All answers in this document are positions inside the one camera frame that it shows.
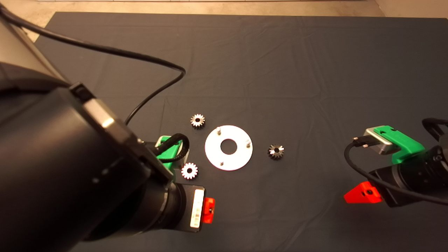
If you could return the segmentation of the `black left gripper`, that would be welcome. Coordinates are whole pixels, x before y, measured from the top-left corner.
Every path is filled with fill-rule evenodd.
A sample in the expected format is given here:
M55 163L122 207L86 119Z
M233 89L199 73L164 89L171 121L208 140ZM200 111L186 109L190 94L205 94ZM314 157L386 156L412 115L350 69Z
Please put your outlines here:
M211 224L214 219L216 200L206 196L206 189L201 185L176 184L181 193L180 220L176 230L182 232L199 232L204 223Z

